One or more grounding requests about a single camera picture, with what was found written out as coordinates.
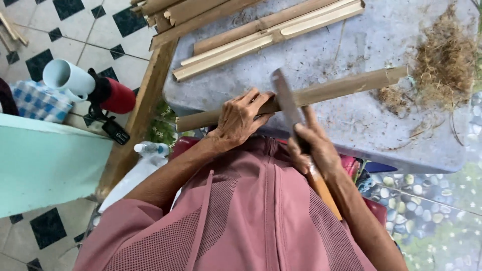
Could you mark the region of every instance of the knife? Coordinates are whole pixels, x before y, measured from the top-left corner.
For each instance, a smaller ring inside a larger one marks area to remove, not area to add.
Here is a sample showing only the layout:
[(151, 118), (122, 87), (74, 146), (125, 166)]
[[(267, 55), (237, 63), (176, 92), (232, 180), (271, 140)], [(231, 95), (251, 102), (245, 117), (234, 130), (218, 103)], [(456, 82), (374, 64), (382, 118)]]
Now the knife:
[(273, 72), (271, 75), (271, 81), (273, 82), (274, 88), (277, 92), (276, 99), (278, 100), (280, 108), (283, 111), (286, 125), (291, 128), (291, 135), (300, 146), (301, 153), (309, 156), (310, 164), (308, 174), (306, 176), (308, 184), (330, 208), (336, 218), (341, 221), (342, 217), (340, 211), (338, 210), (335, 201), (333, 200), (333, 197), (326, 186), (323, 176), (321, 176), (318, 168), (313, 162), (313, 158), (311, 156), (311, 145), (305, 139), (300, 137), (295, 131), (294, 125), (297, 123), (303, 124), (303, 121), (293, 100), (293, 94), (286, 83), (281, 69), (277, 69)]

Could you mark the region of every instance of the wooden knife handle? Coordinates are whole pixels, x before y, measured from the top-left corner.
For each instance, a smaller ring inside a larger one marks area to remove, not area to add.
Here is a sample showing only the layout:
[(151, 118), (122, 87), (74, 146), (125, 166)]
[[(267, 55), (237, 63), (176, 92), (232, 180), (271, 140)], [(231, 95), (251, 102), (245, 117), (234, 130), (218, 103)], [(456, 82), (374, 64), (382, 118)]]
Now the wooden knife handle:
[(309, 186), (311, 186), (311, 188), (318, 194), (318, 196), (320, 196), (320, 198), (325, 202), (328, 208), (330, 208), (336, 218), (338, 218), (338, 220), (340, 221), (343, 220), (340, 211), (338, 210), (338, 207), (336, 206), (335, 201), (333, 200), (333, 197), (331, 196), (331, 193), (326, 186), (326, 182), (323, 179), (323, 176), (321, 176), (318, 168), (316, 167), (312, 159), (310, 161), (309, 171), (306, 177), (308, 179)]

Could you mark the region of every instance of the hand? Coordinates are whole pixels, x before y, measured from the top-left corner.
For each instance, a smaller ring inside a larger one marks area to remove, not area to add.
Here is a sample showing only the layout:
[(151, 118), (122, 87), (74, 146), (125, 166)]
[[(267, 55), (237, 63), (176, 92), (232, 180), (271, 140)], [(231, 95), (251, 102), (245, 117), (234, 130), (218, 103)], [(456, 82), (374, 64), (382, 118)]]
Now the hand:
[[(341, 159), (333, 143), (318, 124), (316, 113), (310, 106), (301, 108), (306, 119), (306, 126), (298, 123), (295, 132), (311, 145), (311, 156), (321, 175), (327, 180), (341, 167)], [(291, 137), (288, 140), (288, 150), (295, 168), (302, 174), (308, 173), (310, 164), (309, 156), (301, 153), (301, 149)]]
[(246, 94), (227, 101), (217, 128), (206, 137), (215, 139), (217, 147), (223, 152), (243, 144), (274, 116), (274, 113), (263, 114), (255, 119), (259, 108), (273, 96), (272, 92), (260, 94), (258, 89), (252, 88)]

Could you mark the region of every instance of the blue checkered cloth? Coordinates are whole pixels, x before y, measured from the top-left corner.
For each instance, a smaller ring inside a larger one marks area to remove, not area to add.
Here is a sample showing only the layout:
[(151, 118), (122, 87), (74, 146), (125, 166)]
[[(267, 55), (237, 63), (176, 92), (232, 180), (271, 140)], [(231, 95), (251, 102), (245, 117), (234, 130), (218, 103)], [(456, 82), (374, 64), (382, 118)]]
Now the blue checkered cloth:
[(21, 117), (62, 123), (72, 109), (72, 102), (63, 92), (43, 83), (18, 81), (10, 89)]

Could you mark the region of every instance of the table surface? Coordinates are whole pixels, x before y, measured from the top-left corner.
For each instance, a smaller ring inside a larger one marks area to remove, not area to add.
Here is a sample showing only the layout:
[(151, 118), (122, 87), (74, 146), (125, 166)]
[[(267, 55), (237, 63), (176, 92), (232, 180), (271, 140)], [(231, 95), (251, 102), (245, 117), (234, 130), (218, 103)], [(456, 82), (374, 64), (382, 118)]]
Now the table surface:
[[(192, 55), (193, 44), (303, 0), (267, 0), (228, 18), (220, 19), (180, 39), (170, 70)], [(295, 91), (349, 75), (399, 65), (414, 66), (417, 40), (433, 24), (450, 0), (368, 0), (361, 15), (301, 35), (177, 83), (168, 75), (164, 98), (180, 115), (220, 108), (223, 102), (253, 86), (272, 90), (270, 74), (282, 68)], [(456, 4), (460, 24), (475, 38), (478, 11), (470, 0)], [(408, 79), (400, 86), (409, 88)], [(314, 109), (341, 153), (393, 165), (400, 173), (444, 173), (460, 169), (465, 149), (452, 132), (447, 112), (412, 109), (405, 118), (390, 113), (373, 92), (363, 92), (317, 103)], [(455, 130), (465, 141), (469, 106), (454, 114)], [(410, 138), (422, 122), (436, 126)], [(286, 138), (289, 133), (281, 112), (263, 131)]]

